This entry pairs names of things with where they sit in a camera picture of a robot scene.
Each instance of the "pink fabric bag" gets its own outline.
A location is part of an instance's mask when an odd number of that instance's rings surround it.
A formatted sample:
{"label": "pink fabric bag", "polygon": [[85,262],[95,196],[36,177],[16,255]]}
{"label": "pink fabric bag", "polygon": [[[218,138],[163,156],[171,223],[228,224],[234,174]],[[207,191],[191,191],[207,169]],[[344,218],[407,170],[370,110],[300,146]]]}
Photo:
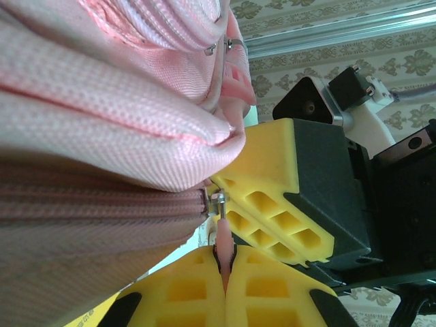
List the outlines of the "pink fabric bag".
{"label": "pink fabric bag", "polygon": [[255,96],[228,0],[0,8],[3,146],[166,191],[194,187],[240,153]]}
{"label": "pink fabric bag", "polygon": [[206,219],[241,40],[228,0],[0,0],[0,325],[62,326]]}

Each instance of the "black cable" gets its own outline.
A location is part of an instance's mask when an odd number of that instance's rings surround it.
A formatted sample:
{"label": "black cable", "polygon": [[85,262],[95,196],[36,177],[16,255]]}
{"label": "black cable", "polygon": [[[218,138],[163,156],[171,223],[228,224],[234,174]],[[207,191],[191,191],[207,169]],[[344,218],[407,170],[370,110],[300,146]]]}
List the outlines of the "black cable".
{"label": "black cable", "polygon": [[411,327],[422,305],[429,300],[428,296],[402,298],[390,320],[389,327]]}
{"label": "black cable", "polygon": [[418,99],[424,96],[436,95],[436,84],[430,84],[426,87],[419,87],[417,89],[400,92],[390,91],[390,93],[394,96],[394,102]]}

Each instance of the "yellow object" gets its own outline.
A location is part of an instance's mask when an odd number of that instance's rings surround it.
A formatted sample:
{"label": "yellow object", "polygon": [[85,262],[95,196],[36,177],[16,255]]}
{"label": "yellow object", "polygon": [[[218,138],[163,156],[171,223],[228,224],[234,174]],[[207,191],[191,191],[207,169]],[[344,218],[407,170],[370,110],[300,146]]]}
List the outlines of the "yellow object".
{"label": "yellow object", "polygon": [[109,299],[97,305],[94,309],[81,315],[79,318],[73,320],[64,327],[97,327],[100,320],[109,310],[110,306],[114,303],[119,292],[112,295]]}
{"label": "yellow object", "polygon": [[283,197],[299,193],[294,121],[279,119],[245,131],[242,153],[213,177],[230,195],[226,212],[233,233],[288,264],[327,262],[334,237]]}
{"label": "yellow object", "polygon": [[141,294],[127,327],[326,327],[311,290],[335,296],[324,284],[239,245],[227,296],[212,247],[200,247],[134,283],[118,299]]}

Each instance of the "pink woven fabric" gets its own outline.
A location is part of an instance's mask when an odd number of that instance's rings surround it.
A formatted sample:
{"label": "pink woven fabric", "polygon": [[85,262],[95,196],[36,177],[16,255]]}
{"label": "pink woven fabric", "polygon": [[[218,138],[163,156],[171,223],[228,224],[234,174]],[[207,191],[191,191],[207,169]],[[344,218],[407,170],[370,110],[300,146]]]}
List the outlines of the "pink woven fabric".
{"label": "pink woven fabric", "polygon": [[2,145],[166,191],[210,177],[255,103],[228,2],[0,0]]}

